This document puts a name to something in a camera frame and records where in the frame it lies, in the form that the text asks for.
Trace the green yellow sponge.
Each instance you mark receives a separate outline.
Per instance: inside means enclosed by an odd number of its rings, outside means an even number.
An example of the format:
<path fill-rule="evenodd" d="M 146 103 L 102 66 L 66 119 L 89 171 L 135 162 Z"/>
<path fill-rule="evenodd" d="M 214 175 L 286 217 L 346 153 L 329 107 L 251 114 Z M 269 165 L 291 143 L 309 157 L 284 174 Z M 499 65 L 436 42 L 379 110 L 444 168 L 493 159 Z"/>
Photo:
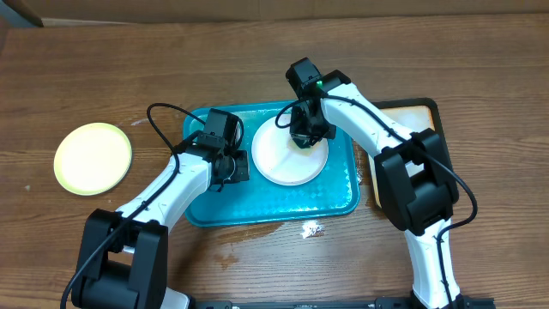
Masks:
<path fill-rule="evenodd" d="M 321 147 L 322 142 L 310 143 L 305 140 L 295 140 L 293 138 L 289 141 L 289 148 L 297 155 L 309 156 L 314 152 L 317 152 Z"/>

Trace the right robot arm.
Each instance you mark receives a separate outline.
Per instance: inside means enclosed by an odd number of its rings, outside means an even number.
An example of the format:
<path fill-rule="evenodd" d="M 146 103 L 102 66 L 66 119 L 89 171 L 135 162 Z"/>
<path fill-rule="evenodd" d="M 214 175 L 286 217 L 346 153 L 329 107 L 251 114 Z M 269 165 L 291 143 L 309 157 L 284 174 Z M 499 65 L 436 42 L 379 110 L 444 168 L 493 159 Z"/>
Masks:
<path fill-rule="evenodd" d="M 289 129 L 300 148 L 347 133 L 373 159 L 377 199 L 404 232 L 413 266 L 413 296 L 424 308 L 455 308 L 460 289 L 453 275 L 448 232 L 458 185 L 443 138 L 414 131 L 383 114 L 350 78 L 322 74 L 309 58 L 292 64 L 286 79 L 297 95 Z"/>

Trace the pale pink plate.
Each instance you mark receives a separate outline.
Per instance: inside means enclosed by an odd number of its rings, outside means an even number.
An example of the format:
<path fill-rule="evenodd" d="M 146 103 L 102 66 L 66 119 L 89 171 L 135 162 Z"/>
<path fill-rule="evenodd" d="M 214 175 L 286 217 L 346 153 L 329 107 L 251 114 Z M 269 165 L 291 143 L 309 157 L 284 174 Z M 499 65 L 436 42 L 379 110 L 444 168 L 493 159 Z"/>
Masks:
<path fill-rule="evenodd" d="M 295 154 L 289 148 L 291 135 L 288 128 L 275 125 L 275 117 L 268 119 L 256 131 L 251 154 L 259 173 L 277 185 L 295 186 L 313 180 L 325 167 L 329 157 L 329 144 L 309 156 Z"/>

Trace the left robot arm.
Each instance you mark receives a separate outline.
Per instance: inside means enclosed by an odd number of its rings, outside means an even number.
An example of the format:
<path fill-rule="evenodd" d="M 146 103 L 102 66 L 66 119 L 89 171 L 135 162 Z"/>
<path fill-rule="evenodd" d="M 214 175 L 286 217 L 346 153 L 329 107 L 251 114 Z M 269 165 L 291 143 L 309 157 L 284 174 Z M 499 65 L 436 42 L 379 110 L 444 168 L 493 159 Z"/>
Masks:
<path fill-rule="evenodd" d="M 244 123 L 219 109 L 202 129 L 169 147 L 162 173 L 115 211 L 96 209 L 86 220 L 76 264 L 60 300 L 78 308 L 191 308 L 193 299 L 167 286 L 168 237 L 201 194 L 250 178 L 240 148 Z"/>

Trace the yellow plate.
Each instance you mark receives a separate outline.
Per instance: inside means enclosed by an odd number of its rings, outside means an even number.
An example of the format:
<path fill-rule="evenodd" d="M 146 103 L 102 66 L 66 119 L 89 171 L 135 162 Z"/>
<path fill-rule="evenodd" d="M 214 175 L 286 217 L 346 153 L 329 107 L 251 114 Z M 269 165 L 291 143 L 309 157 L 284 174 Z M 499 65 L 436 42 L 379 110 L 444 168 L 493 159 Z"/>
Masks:
<path fill-rule="evenodd" d="M 57 182 L 80 196 L 109 191 L 130 170 L 130 139 L 117 126 L 84 124 L 59 144 L 53 161 Z"/>

